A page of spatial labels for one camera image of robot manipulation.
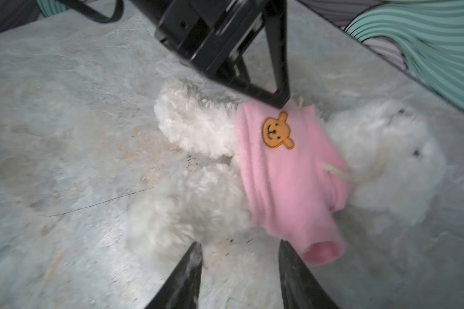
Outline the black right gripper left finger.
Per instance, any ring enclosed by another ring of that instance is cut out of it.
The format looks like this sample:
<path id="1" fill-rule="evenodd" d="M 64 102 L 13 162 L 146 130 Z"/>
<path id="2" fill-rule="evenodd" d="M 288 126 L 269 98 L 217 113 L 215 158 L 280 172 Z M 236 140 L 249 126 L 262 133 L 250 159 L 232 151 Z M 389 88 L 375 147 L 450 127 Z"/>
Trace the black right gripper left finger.
<path id="1" fill-rule="evenodd" d="M 145 309 L 197 309 L 203 266 L 202 245 L 193 242 Z"/>

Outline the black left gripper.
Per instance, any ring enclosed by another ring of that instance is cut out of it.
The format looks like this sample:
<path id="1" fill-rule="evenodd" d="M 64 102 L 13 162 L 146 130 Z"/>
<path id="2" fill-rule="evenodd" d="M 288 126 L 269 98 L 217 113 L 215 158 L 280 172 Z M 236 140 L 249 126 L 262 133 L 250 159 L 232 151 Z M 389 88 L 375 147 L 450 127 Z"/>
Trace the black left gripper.
<path id="1" fill-rule="evenodd" d="M 155 26 L 155 38 L 214 81 L 269 106 L 290 100 L 286 1 L 133 1 Z M 264 31 L 276 90 L 251 82 L 243 55 Z"/>

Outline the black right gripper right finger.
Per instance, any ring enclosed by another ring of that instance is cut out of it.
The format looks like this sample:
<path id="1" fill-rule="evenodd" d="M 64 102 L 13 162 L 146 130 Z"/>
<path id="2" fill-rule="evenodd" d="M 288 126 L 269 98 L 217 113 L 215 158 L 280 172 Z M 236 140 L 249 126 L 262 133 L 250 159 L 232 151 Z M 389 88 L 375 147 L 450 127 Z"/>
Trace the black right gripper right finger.
<path id="1" fill-rule="evenodd" d="M 282 301 L 285 309 L 339 309 L 292 245 L 282 240 L 278 251 Z"/>

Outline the pink knitted bear sweater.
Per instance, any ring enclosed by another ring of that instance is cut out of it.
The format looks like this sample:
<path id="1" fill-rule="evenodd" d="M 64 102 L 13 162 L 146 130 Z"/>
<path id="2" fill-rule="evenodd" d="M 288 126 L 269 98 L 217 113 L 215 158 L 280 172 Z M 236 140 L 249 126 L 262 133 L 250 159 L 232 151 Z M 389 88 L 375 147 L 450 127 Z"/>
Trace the pink knitted bear sweater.
<path id="1" fill-rule="evenodd" d="M 316 109 L 248 101 L 237 109 L 235 129 L 251 223 L 290 242 L 305 263 L 339 259 L 345 246 L 333 213 L 353 186 L 324 169 L 347 166 Z"/>

